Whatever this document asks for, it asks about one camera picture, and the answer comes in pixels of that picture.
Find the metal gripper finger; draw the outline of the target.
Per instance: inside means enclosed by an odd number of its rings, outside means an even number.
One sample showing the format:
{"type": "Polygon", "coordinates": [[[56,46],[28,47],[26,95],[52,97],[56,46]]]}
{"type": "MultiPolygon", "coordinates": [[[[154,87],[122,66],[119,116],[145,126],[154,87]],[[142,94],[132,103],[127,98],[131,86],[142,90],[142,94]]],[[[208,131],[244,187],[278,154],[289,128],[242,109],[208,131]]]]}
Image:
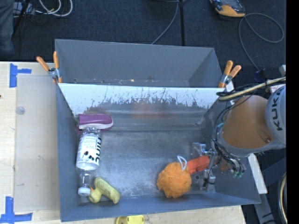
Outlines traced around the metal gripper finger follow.
{"type": "Polygon", "coordinates": [[[211,156],[209,150],[206,150],[206,144],[194,142],[191,144],[191,158],[198,158],[201,156],[211,156]]]}
{"type": "Polygon", "coordinates": [[[204,169],[192,174],[192,188],[200,191],[215,191],[216,176],[211,169],[204,169]]]}

